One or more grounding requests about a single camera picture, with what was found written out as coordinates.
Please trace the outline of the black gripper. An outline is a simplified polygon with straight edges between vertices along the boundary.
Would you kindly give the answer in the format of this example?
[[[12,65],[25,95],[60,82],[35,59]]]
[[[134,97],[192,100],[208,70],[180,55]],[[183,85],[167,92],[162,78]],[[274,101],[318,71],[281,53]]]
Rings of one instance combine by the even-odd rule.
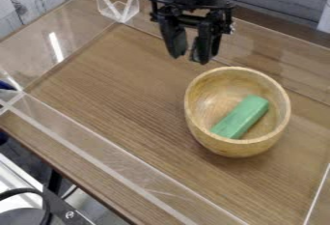
[[[219,15],[219,26],[211,22],[202,22],[194,39],[190,60],[206,65],[218,55],[222,34],[232,33],[234,6],[223,0],[150,1],[151,20],[160,24],[166,49],[174,59],[183,56],[187,51],[187,34],[182,25],[196,27],[208,16]]]

